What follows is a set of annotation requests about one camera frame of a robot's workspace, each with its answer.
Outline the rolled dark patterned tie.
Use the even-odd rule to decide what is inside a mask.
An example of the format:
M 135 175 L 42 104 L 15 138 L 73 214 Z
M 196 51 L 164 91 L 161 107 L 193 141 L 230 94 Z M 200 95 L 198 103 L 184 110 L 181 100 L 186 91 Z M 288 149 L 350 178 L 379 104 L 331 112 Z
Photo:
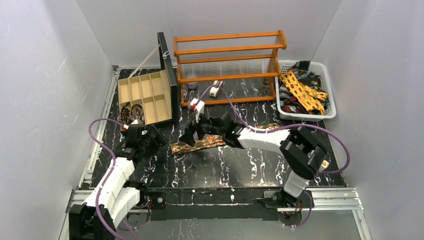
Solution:
M 123 105 L 119 113 L 119 122 L 123 125 L 129 125 L 131 123 L 131 110 L 128 107 L 131 106 L 130 102 Z

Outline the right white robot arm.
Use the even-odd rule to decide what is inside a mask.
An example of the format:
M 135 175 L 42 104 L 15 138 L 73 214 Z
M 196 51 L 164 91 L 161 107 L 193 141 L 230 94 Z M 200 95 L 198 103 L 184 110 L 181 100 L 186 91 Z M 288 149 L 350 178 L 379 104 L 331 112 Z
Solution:
M 269 206 L 295 207 L 302 192 L 319 172 L 327 156 L 327 148 L 303 126 L 291 129 L 254 128 L 235 122 L 228 112 L 219 117 L 207 117 L 204 105 L 197 98 L 191 101 L 191 116 L 179 141 L 193 147 L 196 144 L 195 135 L 200 140 L 205 135 L 214 135 L 221 136 L 232 148 L 261 149 L 282 154 L 291 168 L 283 189 L 257 202 Z

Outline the dark red tie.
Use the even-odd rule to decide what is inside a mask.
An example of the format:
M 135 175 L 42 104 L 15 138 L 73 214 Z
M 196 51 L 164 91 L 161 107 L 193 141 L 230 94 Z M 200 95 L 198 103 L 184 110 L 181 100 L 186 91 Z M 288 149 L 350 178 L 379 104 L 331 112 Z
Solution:
M 281 110 L 286 113 L 309 114 L 295 96 L 285 98 L 280 106 Z

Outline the rolled brown patterned tie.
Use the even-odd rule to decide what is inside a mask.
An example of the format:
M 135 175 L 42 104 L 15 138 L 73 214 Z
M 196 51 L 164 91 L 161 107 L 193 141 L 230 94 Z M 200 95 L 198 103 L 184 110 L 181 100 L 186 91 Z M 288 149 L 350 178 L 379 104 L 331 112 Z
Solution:
M 144 110 L 141 104 L 134 104 L 130 110 L 130 120 L 131 123 L 134 121 L 138 121 L 141 124 L 144 124 Z

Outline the orange wooden shelf rack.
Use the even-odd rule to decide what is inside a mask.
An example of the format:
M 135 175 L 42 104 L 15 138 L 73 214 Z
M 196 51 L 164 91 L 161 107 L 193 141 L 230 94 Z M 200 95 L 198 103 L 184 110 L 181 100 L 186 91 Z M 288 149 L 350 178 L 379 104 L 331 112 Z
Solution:
M 234 103 L 274 101 L 274 78 L 282 73 L 278 51 L 288 42 L 280 30 L 175 37 L 173 54 L 177 62 L 177 80 L 182 89 L 191 83 L 211 86 L 215 81 L 263 80 L 266 85 L 254 96 L 233 97 Z

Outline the colourful floral patterned tie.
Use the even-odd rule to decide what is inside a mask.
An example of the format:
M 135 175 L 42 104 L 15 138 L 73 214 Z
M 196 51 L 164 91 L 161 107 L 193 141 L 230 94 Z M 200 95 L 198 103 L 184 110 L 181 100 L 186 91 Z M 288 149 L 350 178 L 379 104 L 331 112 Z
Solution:
M 192 145 L 179 139 L 177 143 L 171 144 L 173 155 L 180 155 L 197 150 L 209 149 L 219 146 L 229 146 L 238 149 L 261 149 L 280 153 L 281 142 L 289 138 L 287 129 L 278 129 L 277 124 L 266 128 L 244 126 L 237 123 L 234 128 L 224 135 L 207 134 L 203 139 L 198 139 Z

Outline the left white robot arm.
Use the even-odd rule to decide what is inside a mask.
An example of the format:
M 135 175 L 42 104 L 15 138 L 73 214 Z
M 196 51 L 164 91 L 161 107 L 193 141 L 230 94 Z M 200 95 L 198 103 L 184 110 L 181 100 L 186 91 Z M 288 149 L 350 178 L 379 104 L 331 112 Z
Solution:
M 68 230 L 71 240 L 123 240 L 124 236 L 117 232 L 120 223 L 136 237 L 137 227 L 126 221 L 130 210 L 146 208 L 150 217 L 152 209 L 165 207 L 163 194 L 148 191 L 145 183 L 130 177 L 139 163 L 155 155 L 168 141 L 154 125 L 134 121 L 120 126 L 124 142 L 115 150 L 96 137 L 92 138 L 110 153 L 112 160 L 91 194 L 82 203 L 70 207 Z

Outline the black compartment tie box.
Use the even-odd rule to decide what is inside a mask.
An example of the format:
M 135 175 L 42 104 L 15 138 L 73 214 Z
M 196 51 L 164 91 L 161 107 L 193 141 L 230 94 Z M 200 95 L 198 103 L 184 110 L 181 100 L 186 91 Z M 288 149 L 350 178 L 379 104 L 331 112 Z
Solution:
M 130 110 L 134 104 L 140 104 L 145 125 L 173 123 L 179 116 L 179 85 L 163 32 L 157 33 L 157 41 L 158 45 L 129 77 L 117 81 L 119 113 L 128 102 Z M 141 67 L 155 53 L 159 54 L 160 70 L 140 73 Z

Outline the white plastic basket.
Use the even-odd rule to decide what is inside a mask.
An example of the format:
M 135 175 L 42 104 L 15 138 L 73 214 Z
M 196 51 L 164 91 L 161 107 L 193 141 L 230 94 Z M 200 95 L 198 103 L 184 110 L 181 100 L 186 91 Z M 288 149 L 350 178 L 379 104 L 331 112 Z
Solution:
M 284 120 L 298 120 L 307 122 L 319 122 L 321 120 L 332 119 L 336 116 L 336 104 L 332 93 L 332 87 L 330 77 L 327 68 L 319 62 L 303 60 L 280 60 L 282 74 L 288 71 L 294 72 L 294 75 L 298 80 L 303 79 L 304 85 L 311 85 L 312 81 L 315 80 L 320 85 L 320 90 L 328 94 L 328 100 L 324 104 L 326 107 L 324 115 L 315 114 L 299 114 L 299 113 L 288 113 L 281 109 L 283 100 L 289 97 L 287 91 L 283 90 L 279 77 L 275 78 L 275 90 L 277 93 L 276 108 L 281 119 Z

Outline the grey round object on shelf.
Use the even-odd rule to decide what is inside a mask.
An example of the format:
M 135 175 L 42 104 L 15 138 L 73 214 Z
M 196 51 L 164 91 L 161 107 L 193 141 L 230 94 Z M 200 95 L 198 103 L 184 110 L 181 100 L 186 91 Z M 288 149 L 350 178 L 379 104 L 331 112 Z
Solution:
M 188 82 L 187 83 L 187 88 L 189 90 L 195 90 L 198 88 L 198 82 Z

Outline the white stapler-like object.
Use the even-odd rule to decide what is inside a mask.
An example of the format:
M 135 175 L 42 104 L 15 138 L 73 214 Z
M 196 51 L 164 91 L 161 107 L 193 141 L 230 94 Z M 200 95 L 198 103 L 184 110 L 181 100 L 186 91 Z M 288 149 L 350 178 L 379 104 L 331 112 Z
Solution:
M 222 80 L 215 80 L 209 90 L 209 95 L 211 97 L 216 98 L 218 96 L 218 93 L 220 91 L 220 87 L 223 85 L 223 81 Z

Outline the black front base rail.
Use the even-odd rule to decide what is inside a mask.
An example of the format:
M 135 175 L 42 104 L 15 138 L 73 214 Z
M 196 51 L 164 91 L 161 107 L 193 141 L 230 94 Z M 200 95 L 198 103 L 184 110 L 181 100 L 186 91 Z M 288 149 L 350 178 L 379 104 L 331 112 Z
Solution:
M 298 198 L 282 187 L 145 188 L 153 221 L 183 219 L 262 219 L 298 224 L 315 207 L 310 190 Z

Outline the small white cardboard box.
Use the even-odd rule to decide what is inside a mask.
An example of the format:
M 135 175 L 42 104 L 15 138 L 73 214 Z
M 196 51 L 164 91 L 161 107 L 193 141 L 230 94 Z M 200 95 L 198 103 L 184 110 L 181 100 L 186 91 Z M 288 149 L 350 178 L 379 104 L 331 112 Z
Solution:
M 323 172 L 324 170 L 326 170 L 329 167 L 329 165 L 330 165 L 330 162 L 329 161 L 323 160 L 323 162 L 321 163 L 318 171 L 319 172 Z

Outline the yellow patterned tie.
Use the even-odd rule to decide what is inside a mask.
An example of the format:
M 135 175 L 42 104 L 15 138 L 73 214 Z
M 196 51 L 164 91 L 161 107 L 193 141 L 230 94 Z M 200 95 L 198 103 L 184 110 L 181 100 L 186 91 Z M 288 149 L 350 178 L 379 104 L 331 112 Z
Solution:
M 303 84 L 304 80 L 297 79 L 295 73 L 291 70 L 280 75 L 279 81 L 283 90 L 288 92 L 288 98 L 296 97 L 308 114 L 325 114 L 325 103 L 328 101 L 328 94 L 325 91 L 321 91 L 317 81 L 313 80 L 311 85 Z

